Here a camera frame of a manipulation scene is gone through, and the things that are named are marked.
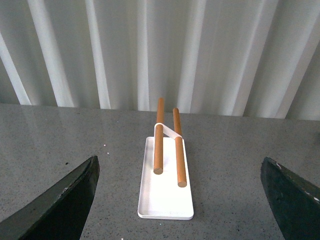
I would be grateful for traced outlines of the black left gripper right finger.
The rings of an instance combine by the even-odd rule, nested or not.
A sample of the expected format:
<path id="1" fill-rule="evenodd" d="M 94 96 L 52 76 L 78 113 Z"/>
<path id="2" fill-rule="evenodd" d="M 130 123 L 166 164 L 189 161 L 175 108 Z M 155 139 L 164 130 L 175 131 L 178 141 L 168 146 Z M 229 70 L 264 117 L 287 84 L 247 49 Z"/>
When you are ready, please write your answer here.
<path id="1" fill-rule="evenodd" d="M 265 157 L 261 183 L 273 216 L 286 240 L 320 238 L 320 188 Z"/>

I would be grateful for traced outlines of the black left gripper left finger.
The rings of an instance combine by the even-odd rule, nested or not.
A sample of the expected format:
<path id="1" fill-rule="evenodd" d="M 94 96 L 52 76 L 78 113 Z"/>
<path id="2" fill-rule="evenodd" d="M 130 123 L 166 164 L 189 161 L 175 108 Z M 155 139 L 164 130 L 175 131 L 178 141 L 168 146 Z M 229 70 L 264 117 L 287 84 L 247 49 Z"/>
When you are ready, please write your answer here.
<path id="1" fill-rule="evenodd" d="M 98 184 L 92 156 L 22 209 L 0 223 L 2 240 L 78 240 Z"/>

